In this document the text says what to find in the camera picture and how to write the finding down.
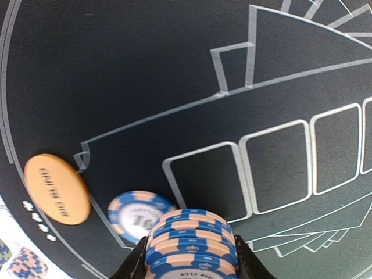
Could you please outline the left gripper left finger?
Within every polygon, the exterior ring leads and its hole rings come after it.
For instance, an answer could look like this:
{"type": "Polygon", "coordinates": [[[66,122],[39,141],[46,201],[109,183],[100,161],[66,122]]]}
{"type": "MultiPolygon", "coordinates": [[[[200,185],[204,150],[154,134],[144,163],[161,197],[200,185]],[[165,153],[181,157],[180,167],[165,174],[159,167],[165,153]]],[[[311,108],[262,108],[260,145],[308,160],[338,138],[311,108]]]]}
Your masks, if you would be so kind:
{"type": "Polygon", "coordinates": [[[143,237],[110,279],[145,279],[145,252],[148,237],[143,237]]]}

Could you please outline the orange big blind button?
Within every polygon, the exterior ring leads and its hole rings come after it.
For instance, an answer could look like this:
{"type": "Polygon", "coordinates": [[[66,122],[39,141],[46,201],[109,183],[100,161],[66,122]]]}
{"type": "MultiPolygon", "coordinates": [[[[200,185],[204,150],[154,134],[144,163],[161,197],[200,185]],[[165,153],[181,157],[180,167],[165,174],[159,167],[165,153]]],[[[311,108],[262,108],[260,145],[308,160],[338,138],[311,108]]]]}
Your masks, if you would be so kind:
{"type": "Polygon", "coordinates": [[[63,159],[47,153],[33,156],[24,167],[24,178],[32,200],[51,219],[71,226],[88,219],[88,189],[63,159]]]}

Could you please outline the single blue poker chip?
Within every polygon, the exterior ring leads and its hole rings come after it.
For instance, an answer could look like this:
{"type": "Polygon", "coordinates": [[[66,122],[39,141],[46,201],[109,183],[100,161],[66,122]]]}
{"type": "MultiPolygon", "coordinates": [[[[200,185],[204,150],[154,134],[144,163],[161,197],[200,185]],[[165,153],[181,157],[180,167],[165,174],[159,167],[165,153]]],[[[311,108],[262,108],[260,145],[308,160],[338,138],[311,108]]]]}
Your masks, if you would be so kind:
{"type": "Polygon", "coordinates": [[[108,206],[108,220],[124,240],[137,244],[154,224],[177,208],[164,197],[148,191],[130,191],[115,197],[108,206]]]}

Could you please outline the blue poker chip stack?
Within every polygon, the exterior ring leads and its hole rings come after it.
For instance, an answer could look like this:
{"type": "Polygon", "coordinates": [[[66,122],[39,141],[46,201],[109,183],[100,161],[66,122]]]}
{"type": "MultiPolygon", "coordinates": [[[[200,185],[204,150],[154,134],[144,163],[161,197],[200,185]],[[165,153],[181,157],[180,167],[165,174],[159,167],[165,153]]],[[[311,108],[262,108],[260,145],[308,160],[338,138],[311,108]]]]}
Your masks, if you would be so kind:
{"type": "Polygon", "coordinates": [[[146,243],[146,278],[237,278],[231,226],[215,213],[180,209],[165,214],[146,243]]]}

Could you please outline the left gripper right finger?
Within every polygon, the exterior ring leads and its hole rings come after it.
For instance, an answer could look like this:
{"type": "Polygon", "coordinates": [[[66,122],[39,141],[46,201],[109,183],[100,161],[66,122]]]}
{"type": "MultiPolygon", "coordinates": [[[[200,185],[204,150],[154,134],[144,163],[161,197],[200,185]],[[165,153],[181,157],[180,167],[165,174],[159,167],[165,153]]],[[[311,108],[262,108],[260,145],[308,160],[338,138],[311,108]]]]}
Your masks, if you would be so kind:
{"type": "Polygon", "coordinates": [[[234,235],[238,256],[239,279],[276,279],[240,235],[234,235]]]}

